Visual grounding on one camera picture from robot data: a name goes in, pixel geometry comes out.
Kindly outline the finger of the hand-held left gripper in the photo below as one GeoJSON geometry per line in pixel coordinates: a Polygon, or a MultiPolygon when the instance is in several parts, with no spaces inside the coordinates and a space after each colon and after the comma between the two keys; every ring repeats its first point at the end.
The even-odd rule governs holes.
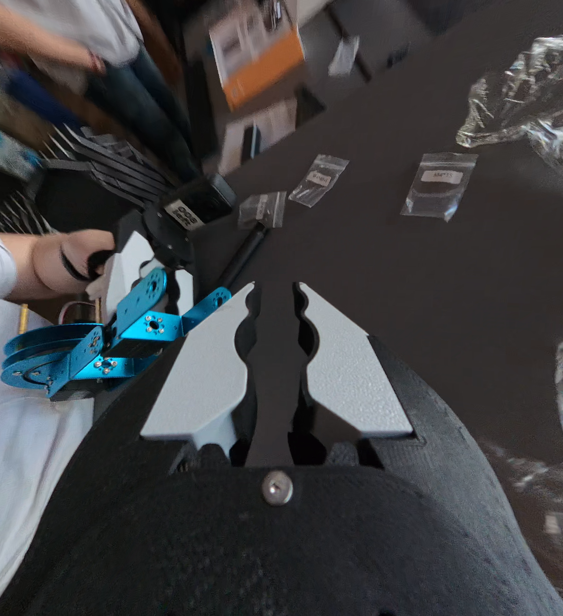
{"type": "Polygon", "coordinates": [[[123,249],[109,259],[107,274],[107,316],[116,314],[118,304],[141,278],[140,270],[154,258],[148,240],[133,231],[123,249]]]}
{"type": "Polygon", "coordinates": [[[185,269],[175,271],[178,296],[176,307],[178,313],[189,312],[194,306],[194,278],[185,269]]]}

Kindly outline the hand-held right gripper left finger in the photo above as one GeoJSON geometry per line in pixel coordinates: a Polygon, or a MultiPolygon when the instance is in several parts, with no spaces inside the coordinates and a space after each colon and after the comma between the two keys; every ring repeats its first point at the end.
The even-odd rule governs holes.
{"type": "Polygon", "coordinates": [[[140,437],[248,453],[257,397],[248,357],[257,340],[261,288],[246,284],[186,337],[140,437]]]}

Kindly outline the blue toy robot arm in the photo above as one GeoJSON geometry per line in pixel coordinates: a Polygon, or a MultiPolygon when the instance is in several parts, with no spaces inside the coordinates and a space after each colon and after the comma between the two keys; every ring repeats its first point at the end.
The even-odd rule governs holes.
{"type": "Polygon", "coordinates": [[[66,402],[93,398],[136,377],[231,299],[228,289],[218,287],[185,315],[157,311],[168,278],[161,267],[152,270],[119,302],[108,325],[51,325],[15,336],[4,346],[1,381],[66,402]]]}

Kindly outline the black desk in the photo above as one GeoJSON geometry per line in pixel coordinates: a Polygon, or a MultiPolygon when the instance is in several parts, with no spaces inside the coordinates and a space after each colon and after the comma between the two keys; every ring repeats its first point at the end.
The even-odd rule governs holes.
{"type": "Polygon", "coordinates": [[[453,150],[470,86],[534,38],[563,33],[563,1],[496,1],[230,175],[239,197],[292,190],[318,153],[349,160],[313,209],[289,204],[240,282],[262,285],[252,358],[262,407],[249,462],[290,462],[303,354],[303,281],[384,345],[391,380],[428,384],[452,436],[369,444],[380,467],[290,467],[295,496],[223,513],[171,614],[563,615],[470,436],[563,457],[554,346],[563,336],[563,179],[528,145],[482,149],[451,222],[400,216],[421,155],[453,150]]]}

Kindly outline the person's left hand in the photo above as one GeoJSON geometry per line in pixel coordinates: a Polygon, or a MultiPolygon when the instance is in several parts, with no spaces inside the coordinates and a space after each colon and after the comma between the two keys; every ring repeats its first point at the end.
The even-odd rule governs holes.
{"type": "Polygon", "coordinates": [[[34,242],[32,266],[42,286],[54,296],[71,295],[101,277],[114,253],[114,236],[104,230],[46,235],[34,242]]]}

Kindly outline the stack of black strips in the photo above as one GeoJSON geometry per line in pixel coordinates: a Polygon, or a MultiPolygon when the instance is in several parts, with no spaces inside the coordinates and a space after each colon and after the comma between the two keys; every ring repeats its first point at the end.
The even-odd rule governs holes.
{"type": "Polygon", "coordinates": [[[143,209],[161,201],[177,187],[164,168],[112,134],[95,134],[90,127],[54,127],[40,150],[48,170],[85,175],[118,198],[143,209]]]}

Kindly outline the small bag of dark parts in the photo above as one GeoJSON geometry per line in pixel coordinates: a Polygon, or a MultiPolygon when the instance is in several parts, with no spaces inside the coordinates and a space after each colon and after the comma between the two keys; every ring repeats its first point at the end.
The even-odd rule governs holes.
{"type": "Polygon", "coordinates": [[[239,205],[238,228],[283,227],[286,191],[251,195],[239,205]]]}

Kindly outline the white printed booklet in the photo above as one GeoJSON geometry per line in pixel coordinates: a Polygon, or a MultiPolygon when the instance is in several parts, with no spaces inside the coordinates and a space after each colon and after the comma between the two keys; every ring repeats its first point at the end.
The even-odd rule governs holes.
{"type": "Polygon", "coordinates": [[[241,165],[244,135],[248,127],[255,126],[260,131],[260,150],[265,151],[295,131],[296,112],[296,98],[287,98],[228,123],[218,173],[226,176],[241,165]]]}

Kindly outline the small clear labelled screw bag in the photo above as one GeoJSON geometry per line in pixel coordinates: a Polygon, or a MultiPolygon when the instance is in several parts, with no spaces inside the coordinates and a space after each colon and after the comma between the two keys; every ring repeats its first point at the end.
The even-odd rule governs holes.
{"type": "Polygon", "coordinates": [[[291,192],[289,200],[313,207],[333,188],[348,164],[348,160],[331,155],[316,156],[305,177],[291,192]]]}

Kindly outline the blue packet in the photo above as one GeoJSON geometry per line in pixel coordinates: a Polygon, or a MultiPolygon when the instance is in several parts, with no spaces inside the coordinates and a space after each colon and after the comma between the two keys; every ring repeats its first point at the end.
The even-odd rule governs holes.
{"type": "Polygon", "coordinates": [[[0,130],[0,171],[21,181],[29,181],[39,171],[38,154],[0,130]]]}

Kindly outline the black rectangular part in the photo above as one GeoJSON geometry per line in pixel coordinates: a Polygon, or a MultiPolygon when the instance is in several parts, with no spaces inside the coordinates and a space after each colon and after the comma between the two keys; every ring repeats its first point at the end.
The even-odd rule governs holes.
{"type": "Polygon", "coordinates": [[[295,129],[300,128],[327,109],[327,106],[304,84],[295,88],[294,96],[296,101],[295,129]]]}

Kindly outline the orange and white box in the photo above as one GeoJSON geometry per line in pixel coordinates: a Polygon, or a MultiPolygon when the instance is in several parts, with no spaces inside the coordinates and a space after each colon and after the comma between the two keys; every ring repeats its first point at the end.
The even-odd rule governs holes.
{"type": "Polygon", "coordinates": [[[286,1],[237,1],[208,30],[218,78],[237,111],[302,65],[299,27],[286,1]]]}

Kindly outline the person's white shirt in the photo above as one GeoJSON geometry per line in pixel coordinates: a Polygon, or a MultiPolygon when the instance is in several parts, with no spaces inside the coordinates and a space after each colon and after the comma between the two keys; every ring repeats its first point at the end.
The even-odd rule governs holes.
{"type": "MultiPolygon", "coordinates": [[[[0,299],[3,347],[19,308],[0,299]]],[[[93,423],[93,400],[55,403],[0,380],[0,596],[20,566],[54,488],[93,423]]]]}

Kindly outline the small clear plastic bag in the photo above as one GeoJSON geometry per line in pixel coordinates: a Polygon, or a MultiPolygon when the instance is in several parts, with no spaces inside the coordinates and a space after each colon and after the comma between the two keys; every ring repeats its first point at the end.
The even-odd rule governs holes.
{"type": "Polygon", "coordinates": [[[350,36],[340,40],[331,63],[328,66],[328,75],[332,78],[348,76],[354,66],[354,61],[360,47],[360,37],[350,36]]]}

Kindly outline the black handled screwdriver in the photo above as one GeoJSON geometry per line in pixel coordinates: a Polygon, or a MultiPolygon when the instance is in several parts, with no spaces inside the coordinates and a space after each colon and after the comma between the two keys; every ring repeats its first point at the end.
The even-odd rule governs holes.
{"type": "Polygon", "coordinates": [[[269,231],[270,229],[265,227],[263,224],[255,224],[255,226],[247,234],[243,243],[231,257],[224,271],[217,278],[214,288],[231,288],[251,258],[254,256],[259,246],[267,237],[269,231]]]}

